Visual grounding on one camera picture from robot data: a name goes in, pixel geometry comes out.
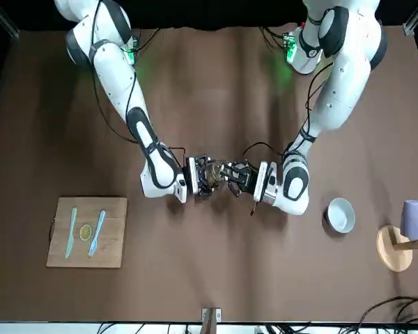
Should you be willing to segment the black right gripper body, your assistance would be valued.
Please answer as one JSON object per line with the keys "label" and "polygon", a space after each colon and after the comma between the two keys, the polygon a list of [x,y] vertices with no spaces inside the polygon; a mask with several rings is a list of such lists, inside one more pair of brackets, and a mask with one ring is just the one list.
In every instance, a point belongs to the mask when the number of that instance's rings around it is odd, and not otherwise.
{"label": "black right gripper body", "polygon": [[209,185],[207,177],[206,177],[206,166],[203,165],[203,156],[198,156],[196,158],[196,174],[197,174],[197,185],[198,191],[201,185]]}

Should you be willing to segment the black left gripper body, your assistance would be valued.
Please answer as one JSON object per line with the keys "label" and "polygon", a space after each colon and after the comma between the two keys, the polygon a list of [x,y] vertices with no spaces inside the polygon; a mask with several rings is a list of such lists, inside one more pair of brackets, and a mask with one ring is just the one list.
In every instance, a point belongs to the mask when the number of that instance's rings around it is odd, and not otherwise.
{"label": "black left gripper body", "polygon": [[258,169],[250,163],[240,163],[238,164],[238,168],[240,169],[242,175],[246,177],[246,180],[239,184],[241,192],[253,195],[256,188]]}

